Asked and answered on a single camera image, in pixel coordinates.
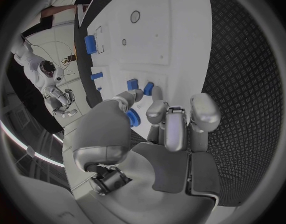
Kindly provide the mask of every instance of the mesh surface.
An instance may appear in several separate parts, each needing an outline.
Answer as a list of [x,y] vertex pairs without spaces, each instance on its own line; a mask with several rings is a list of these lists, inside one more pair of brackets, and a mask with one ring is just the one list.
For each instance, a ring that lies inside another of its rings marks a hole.
[[269,44],[235,0],[210,0],[212,50],[202,92],[222,114],[209,133],[221,178],[220,206],[239,206],[256,188],[277,147],[281,81]]

